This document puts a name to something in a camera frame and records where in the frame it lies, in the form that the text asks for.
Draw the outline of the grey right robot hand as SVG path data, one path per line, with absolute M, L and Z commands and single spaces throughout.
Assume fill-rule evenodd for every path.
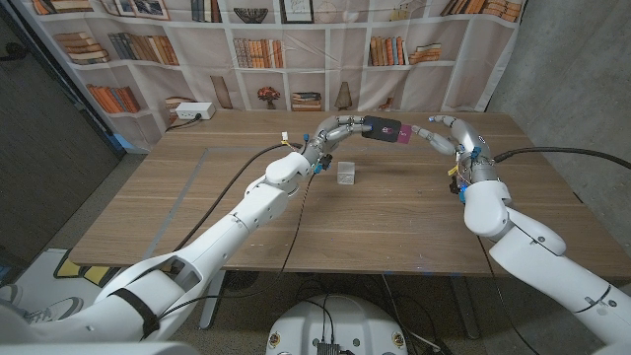
M 468 122 L 451 115 L 437 114 L 428 118 L 430 122 L 444 124 L 452 139 L 431 132 L 418 125 L 412 132 L 425 139 L 439 153 L 456 158 L 451 176 L 460 183 L 472 185 L 486 180 L 497 180 L 490 148 L 482 135 Z

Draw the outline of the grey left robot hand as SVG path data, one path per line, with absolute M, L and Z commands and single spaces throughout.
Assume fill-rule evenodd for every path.
M 346 138 L 371 130 L 372 126 L 365 123 L 364 116 L 330 116 L 317 127 L 302 155 L 314 165 L 325 155 L 332 153 Z

